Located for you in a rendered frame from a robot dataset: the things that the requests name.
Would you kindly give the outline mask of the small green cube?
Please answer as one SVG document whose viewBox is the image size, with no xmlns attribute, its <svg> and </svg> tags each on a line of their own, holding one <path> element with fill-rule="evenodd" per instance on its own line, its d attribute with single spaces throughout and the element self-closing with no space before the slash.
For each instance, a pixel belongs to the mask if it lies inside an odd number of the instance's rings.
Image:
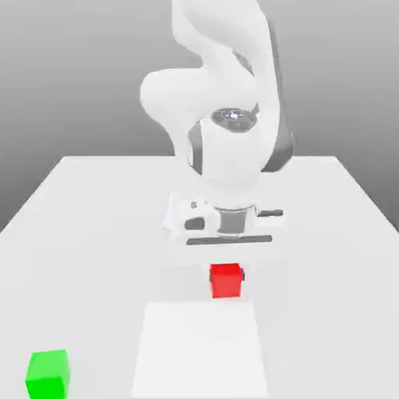
<svg viewBox="0 0 399 399">
<path fill-rule="evenodd" d="M 25 377 L 29 399 L 68 399 L 70 377 L 65 349 L 33 352 Z"/>
</svg>

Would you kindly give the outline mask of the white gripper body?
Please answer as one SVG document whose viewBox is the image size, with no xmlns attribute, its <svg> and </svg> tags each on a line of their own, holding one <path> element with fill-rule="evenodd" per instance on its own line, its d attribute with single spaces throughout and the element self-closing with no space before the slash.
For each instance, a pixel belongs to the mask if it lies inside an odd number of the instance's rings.
<svg viewBox="0 0 399 399">
<path fill-rule="evenodd" d="M 185 255 L 192 260 L 262 260 L 274 256 L 274 243 L 271 235 L 189 238 Z"/>
</svg>

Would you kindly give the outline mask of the small red cube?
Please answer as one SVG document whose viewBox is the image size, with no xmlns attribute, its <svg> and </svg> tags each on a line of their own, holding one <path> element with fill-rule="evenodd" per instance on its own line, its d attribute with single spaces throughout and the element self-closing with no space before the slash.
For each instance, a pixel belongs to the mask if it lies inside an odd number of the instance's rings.
<svg viewBox="0 0 399 399">
<path fill-rule="evenodd" d="M 238 263 L 213 263 L 210 265 L 212 298 L 239 298 L 242 272 Z"/>
</svg>

